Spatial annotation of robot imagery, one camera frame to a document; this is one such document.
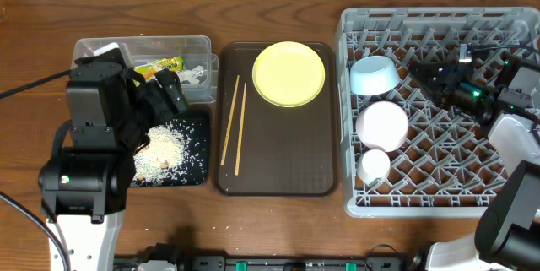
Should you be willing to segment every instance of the white plastic bowl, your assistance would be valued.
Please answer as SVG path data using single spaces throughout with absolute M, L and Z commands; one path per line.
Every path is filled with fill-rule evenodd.
M 396 65 L 389 57 L 371 56 L 351 67 L 351 92 L 356 95 L 379 95 L 399 83 Z
M 381 101 L 368 106 L 356 119 L 356 133 L 370 149 L 392 152 L 407 138 L 408 118 L 397 104 Z
M 390 158 L 379 149 L 370 149 L 360 156 L 356 172 L 367 185 L 375 179 L 386 180 L 390 172 Z

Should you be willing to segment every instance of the wooden table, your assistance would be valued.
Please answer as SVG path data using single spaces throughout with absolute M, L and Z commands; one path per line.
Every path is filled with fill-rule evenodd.
M 80 38 L 207 35 L 216 54 L 234 41 L 332 46 L 345 8 L 420 6 L 540 8 L 540 0 L 7 0 L 0 19 L 0 91 L 69 68 Z M 0 100 L 0 189 L 36 214 L 38 173 L 53 133 L 69 116 L 66 82 Z M 229 255 L 352 257 L 380 243 L 411 252 L 428 241 L 470 234 L 477 222 L 353 219 L 345 214 L 341 189 L 327 198 L 298 199 L 228 198 L 212 183 L 140 188 L 128 191 L 116 253 L 135 254 L 156 242 Z M 45 235 L 0 203 L 0 268 L 45 270 L 48 264 Z

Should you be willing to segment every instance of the brown tray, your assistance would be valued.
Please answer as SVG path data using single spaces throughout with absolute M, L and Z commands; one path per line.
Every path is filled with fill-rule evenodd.
M 304 43 L 324 63 L 325 83 L 321 93 L 308 104 L 287 108 L 264 100 L 251 77 L 255 59 L 272 44 L 238 42 L 222 53 L 218 95 L 219 167 L 213 181 L 226 195 L 326 196 L 338 185 L 338 99 L 332 49 L 322 43 Z M 236 76 L 240 76 L 240 82 L 227 155 L 221 166 Z M 240 172 L 235 176 L 244 83 L 247 90 Z

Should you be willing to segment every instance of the dish rack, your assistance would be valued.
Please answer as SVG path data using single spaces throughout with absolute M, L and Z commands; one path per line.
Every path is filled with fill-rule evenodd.
M 350 8 L 335 35 L 341 119 L 345 210 L 353 217 L 479 217 L 507 175 L 479 125 L 436 108 L 408 76 L 419 62 L 452 62 L 459 45 L 526 45 L 538 49 L 540 13 L 535 8 Z M 473 78 L 492 85 L 507 53 L 539 61 L 522 49 L 491 51 L 474 63 Z M 375 96 L 351 94 L 349 69 L 370 55 L 391 58 L 401 82 Z M 389 153 L 385 181 L 364 184 L 356 161 L 366 151 L 354 131 L 358 114 L 381 100 L 408 115 L 405 144 Z

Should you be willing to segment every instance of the clear plastic container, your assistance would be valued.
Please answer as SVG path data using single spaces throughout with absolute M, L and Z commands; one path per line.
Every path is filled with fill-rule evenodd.
M 134 36 L 117 38 L 87 38 L 77 41 L 73 52 L 75 59 L 93 56 L 101 47 L 117 43 L 126 51 L 126 62 L 137 67 L 154 60 L 182 56 L 186 70 L 202 67 L 195 78 L 198 84 L 182 82 L 184 95 L 191 104 L 215 102 L 218 61 L 212 55 L 210 39 L 204 35 Z

